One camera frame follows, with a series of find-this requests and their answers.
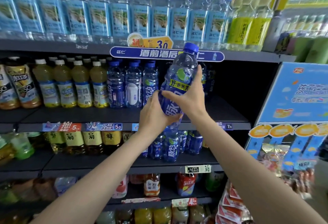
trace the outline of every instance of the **person's right arm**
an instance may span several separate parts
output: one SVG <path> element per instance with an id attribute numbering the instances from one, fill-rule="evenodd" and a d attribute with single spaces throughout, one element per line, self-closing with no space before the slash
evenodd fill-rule
<path id="1" fill-rule="evenodd" d="M 206 140 L 256 223 L 327 224 L 301 197 L 255 160 L 207 114 L 201 67 L 184 95 L 162 91 L 177 103 Z"/>

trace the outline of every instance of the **light blue label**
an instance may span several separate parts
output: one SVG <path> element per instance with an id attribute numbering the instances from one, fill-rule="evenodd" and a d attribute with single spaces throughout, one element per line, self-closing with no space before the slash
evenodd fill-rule
<path id="1" fill-rule="evenodd" d="M 0 26 L 3 30 L 23 31 L 14 0 L 0 0 Z"/>
<path id="2" fill-rule="evenodd" d="M 91 35 L 89 10 L 86 2 L 82 0 L 69 0 L 67 10 L 73 34 Z"/>
<path id="3" fill-rule="evenodd" d="M 116 37 L 127 37 L 131 32 L 129 21 L 129 5 L 123 3 L 112 4 L 113 35 Z"/>
<path id="4" fill-rule="evenodd" d="M 170 27 L 170 8 L 153 7 L 153 36 L 168 36 Z"/>
<path id="5" fill-rule="evenodd" d="M 111 14 L 109 5 L 105 2 L 90 1 L 92 34 L 97 36 L 112 36 Z"/>
<path id="6" fill-rule="evenodd" d="M 186 40 L 189 20 L 189 9 L 173 8 L 170 37 L 173 40 Z"/>
<path id="7" fill-rule="evenodd" d="M 205 38 L 205 26 L 207 11 L 192 10 L 188 29 L 188 40 L 203 42 Z"/>
<path id="8" fill-rule="evenodd" d="M 46 30 L 51 33 L 68 34 L 61 0 L 40 0 Z"/>
<path id="9" fill-rule="evenodd" d="M 208 24 L 206 26 L 205 41 L 211 43 L 218 43 L 221 40 L 223 32 L 225 12 L 211 11 L 208 15 Z"/>
<path id="10" fill-rule="evenodd" d="M 133 32 L 138 32 L 143 37 L 150 37 L 150 9 L 150 6 L 132 6 Z"/>
<path id="11" fill-rule="evenodd" d="M 36 0 L 17 0 L 17 7 L 25 31 L 45 32 L 41 10 Z"/>

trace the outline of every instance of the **hand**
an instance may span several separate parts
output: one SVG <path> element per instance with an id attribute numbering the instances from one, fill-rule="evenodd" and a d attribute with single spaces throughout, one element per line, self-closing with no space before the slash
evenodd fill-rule
<path id="1" fill-rule="evenodd" d="M 185 94 L 177 95 L 170 91 L 162 91 L 162 95 L 177 103 L 191 121 L 193 120 L 193 117 L 206 113 L 205 94 L 201 80 L 202 67 L 198 65 L 196 76 Z"/>
<path id="2" fill-rule="evenodd" d="M 182 114 L 167 116 L 163 113 L 161 105 L 158 100 L 158 92 L 156 90 L 153 95 L 148 99 L 147 104 L 140 112 L 138 132 L 144 133 L 152 138 L 152 142 L 156 137 L 173 122 L 177 122 Z"/>

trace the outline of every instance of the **person's left hand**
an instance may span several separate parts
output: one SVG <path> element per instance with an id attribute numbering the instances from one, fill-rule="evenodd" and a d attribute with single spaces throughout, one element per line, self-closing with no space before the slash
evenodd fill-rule
<path id="1" fill-rule="evenodd" d="M 167 116 L 163 113 L 158 100 L 158 92 L 159 90 L 156 90 L 153 93 L 141 110 L 138 128 L 138 132 L 147 135 L 147 138 L 151 138 L 152 142 L 165 127 L 177 122 L 182 117 L 182 114 Z"/>

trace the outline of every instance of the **yellow label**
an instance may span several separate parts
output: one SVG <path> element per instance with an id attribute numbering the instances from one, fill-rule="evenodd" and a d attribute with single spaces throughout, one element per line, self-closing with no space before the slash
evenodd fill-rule
<path id="1" fill-rule="evenodd" d="M 121 142 L 121 131 L 102 131 L 101 134 L 105 145 L 118 145 Z"/>
<path id="2" fill-rule="evenodd" d="M 65 143 L 65 140 L 62 136 L 62 133 L 59 131 L 49 131 L 47 132 L 47 136 L 49 139 L 49 142 L 51 144 L 63 144 Z"/>
<path id="3" fill-rule="evenodd" d="M 290 124 L 277 125 L 270 129 L 269 134 L 275 138 L 285 137 L 288 134 L 292 134 L 294 127 Z"/>
<path id="4" fill-rule="evenodd" d="M 179 81 L 175 81 L 173 79 L 171 79 L 169 85 L 172 86 L 172 87 L 175 87 L 177 89 L 181 89 L 183 91 L 187 91 L 190 87 L 188 84 L 185 84 L 185 83 L 179 82 Z"/>
<path id="5" fill-rule="evenodd" d="M 251 24 L 247 38 L 248 45 L 263 45 L 266 32 L 270 24 L 270 18 L 255 18 Z"/>
<path id="6" fill-rule="evenodd" d="M 84 137 L 84 143 L 86 145 L 101 145 L 101 134 L 100 131 L 84 131 L 83 137 Z"/>
<path id="7" fill-rule="evenodd" d="M 309 137 L 316 134 L 319 131 L 317 124 L 304 124 L 297 127 L 294 133 L 300 137 Z"/>
<path id="8" fill-rule="evenodd" d="M 173 47 L 173 41 L 169 36 L 144 38 L 140 33 L 133 32 L 128 36 L 127 41 L 130 47 L 161 49 L 172 49 Z"/>
<path id="9" fill-rule="evenodd" d="M 248 135 L 250 135 L 252 138 L 263 138 L 269 134 L 271 128 L 271 125 L 258 125 L 252 128 Z"/>
<path id="10" fill-rule="evenodd" d="M 81 146 L 84 144 L 82 133 L 80 131 L 64 132 L 67 146 Z"/>
<path id="11" fill-rule="evenodd" d="M 237 17 L 232 19 L 228 43 L 242 45 L 247 40 L 253 18 Z"/>

